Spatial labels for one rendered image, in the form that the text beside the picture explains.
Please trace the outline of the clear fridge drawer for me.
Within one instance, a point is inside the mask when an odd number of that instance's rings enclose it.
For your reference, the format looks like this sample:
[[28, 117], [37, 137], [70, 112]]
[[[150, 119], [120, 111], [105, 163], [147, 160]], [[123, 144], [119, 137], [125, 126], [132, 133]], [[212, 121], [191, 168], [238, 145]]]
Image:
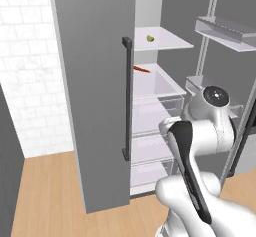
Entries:
[[134, 138], [131, 148], [131, 186], [155, 183], [165, 177], [173, 161], [168, 143], [161, 135]]
[[179, 117], [184, 97], [168, 96], [135, 100], [132, 108], [132, 135], [139, 136], [159, 131], [159, 123], [169, 117]]

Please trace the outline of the large glass fridge shelf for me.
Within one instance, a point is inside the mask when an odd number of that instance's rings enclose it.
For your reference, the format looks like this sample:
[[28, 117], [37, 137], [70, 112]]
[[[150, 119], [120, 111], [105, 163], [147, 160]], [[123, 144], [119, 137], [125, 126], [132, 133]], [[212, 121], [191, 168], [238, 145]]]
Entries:
[[149, 70], [149, 73], [134, 71], [133, 98], [135, 100], [186, 94], [186, 91], [157, 63], [140, 65], [140, 68]]

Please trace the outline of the grey closed fridge door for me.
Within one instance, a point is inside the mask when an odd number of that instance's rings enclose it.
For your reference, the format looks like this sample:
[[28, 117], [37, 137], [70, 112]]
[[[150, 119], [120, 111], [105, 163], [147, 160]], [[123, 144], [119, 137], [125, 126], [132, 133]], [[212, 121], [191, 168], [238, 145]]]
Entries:
[[135, 0], [51, 0], [83, 204], [88, 213], [130, 203], [126, 48]]

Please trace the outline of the small glass fridge shelf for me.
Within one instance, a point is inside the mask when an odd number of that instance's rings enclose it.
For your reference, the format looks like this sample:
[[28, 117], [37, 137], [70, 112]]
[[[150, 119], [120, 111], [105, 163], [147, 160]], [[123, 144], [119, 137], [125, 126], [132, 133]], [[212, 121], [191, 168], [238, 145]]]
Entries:
[[[154, 42], [148, 42], [146, 37], [151, 35]], [[173, 50], [193, 48], [194, 45], [181, 39], [163, 27], [136, 27], [134, 38], [135, 51]]]

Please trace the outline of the grey fridge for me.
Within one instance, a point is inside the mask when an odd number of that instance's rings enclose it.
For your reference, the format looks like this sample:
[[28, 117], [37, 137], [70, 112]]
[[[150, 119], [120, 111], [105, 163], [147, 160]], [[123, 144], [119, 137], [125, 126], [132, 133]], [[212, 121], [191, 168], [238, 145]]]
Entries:
[[[136, 27], [163, 27], [161, 24], [162, 4], [163, 4], [163, 0], [135, 0], [135, 28]], [[160, 64], [158, 63], [158, 54], [161, 51], [170, 51], [170, 50], [150, 50], [150, 51], [135, 51], [134, 50], [133, 66], [136, 65], [136, 66], [140, 67], [140, 65], [151, 64], [151, 63], [157, 63], [160, 66]], [[180, 96], [184, 97], [184, 105], [183, 105], [183, 110], [184, 110], [185, 106], [187, 105], [187, 103], [190, 99], [190, 93], [186, 90], [185, 85], [180, 86], [180, 87], [186, 91], [185, 95], [180, 95]], [[169, 118], [174, 121], [179, 120], [182, 116], [183, 110], [181, 111], [179, 117], [169, 117]], [[159, 130], [156, 133], [148, 133], [148, 134], [139, 135], [139, 136], [132, 135], [132, 140], [134, 138], [138, 138], [138, 137], [151, 136], [151, 135], [157, 135], [157, 134], [164, 137], [164, 135], [161, 134], [160, 130]], [[177, 166], [176, 166], [176, 163], [174, 162], [174, 159], [169, 166], [165, 167], [165, 170], [167, 172], [166, 176], [168, 176], [171, 173], [175, 173], [177, 171]], [[150, 184], [145, 184], [142, 186], [137, 186], [137, 187], [131, 186], [131, 188], [130, 188], [131, 196], [139, 197], [139, 196], [144, 196], [144, 195], [153, 193], [154, 189], [155, 189], [156, 182], [150, 183]]]

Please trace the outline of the grey open fridge door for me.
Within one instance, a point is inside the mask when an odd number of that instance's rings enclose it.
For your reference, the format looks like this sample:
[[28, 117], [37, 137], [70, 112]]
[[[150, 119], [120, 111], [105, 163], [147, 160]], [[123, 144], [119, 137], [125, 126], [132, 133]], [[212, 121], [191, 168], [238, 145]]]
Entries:
[[256, 0], [163, 0], [162, 26], [194, 47], [161, 51], [158, 63], [180, 86], [188, 76], [203, 75], [223, 87], [243, 107], [235, 120], [241, 139], [256, 95], [256, 51], [237, 52], [196, 33], [196, 19], [207, 15], [256, 29]]

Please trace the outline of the orange carrot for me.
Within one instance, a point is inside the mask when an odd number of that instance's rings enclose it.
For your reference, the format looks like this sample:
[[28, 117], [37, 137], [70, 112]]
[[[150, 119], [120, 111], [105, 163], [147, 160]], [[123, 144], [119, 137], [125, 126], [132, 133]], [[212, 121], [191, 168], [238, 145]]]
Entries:
[[134, 65], [133, 69], [140, 72], [151, 73], [150, 70]]

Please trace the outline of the clear high door bin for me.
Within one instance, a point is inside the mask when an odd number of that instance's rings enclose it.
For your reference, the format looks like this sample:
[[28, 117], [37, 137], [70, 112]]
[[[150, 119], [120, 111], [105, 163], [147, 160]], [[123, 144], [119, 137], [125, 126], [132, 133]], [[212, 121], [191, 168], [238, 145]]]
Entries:
[[198, 17], [195, 31], [237, 52], [256, 51], [256, 28], [213, 17]]

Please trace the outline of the dark grey cabinet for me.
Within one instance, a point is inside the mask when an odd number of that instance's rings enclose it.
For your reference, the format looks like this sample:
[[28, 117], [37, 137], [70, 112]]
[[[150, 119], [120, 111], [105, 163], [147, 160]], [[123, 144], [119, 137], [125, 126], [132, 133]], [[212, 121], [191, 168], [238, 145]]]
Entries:
[[11, 237], [24, 155], [0, 85], [0, 237]]

